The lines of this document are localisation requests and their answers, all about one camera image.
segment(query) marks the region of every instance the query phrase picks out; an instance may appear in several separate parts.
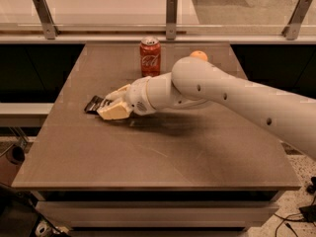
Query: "can label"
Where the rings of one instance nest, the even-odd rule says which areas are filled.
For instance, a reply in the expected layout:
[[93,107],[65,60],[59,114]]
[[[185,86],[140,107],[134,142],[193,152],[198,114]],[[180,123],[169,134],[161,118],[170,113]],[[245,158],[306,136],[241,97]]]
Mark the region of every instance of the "can label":
[[144,38],[139,47],[142,76],[160,75],[161,46],[154,37]]

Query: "can top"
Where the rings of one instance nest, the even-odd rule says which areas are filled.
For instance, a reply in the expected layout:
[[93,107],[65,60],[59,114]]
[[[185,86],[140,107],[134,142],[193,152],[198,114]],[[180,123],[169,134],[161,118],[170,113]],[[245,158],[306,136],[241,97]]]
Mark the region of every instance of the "can top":
[[158,42],[159,40],[153,36],[145,37],[144,39],[141,40],[141,43],[146,44],[146,45],[154,45]]

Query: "power adapter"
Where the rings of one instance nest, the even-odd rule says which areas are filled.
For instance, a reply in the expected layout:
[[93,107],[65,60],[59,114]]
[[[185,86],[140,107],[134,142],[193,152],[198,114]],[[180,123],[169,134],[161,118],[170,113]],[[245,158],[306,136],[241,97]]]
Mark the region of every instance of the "power adapter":
[[299,208],[306,222],[316,222],[316,204]]

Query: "red can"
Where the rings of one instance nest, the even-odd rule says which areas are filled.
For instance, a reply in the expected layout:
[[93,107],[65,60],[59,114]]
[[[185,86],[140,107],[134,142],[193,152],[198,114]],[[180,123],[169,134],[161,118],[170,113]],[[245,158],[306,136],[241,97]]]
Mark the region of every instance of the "red can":
[[142,76],[160,75],[161,46],[155,37],[146,37],[140,43],[140,67]]

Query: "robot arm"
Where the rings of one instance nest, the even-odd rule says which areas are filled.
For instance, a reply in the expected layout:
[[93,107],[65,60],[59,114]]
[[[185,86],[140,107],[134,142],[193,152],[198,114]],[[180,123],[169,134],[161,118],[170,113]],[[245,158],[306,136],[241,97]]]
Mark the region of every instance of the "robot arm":
[[123,88],[119,102],[125,106],[111,114],[118,104],[118,93],[111,93],[106,99],[113,102],[98,109],[101,117],[124,119],[132,111],[147,115],[213,101],[316,160],[316,100],[236,78],[196,57],[180,59],[171,73]]

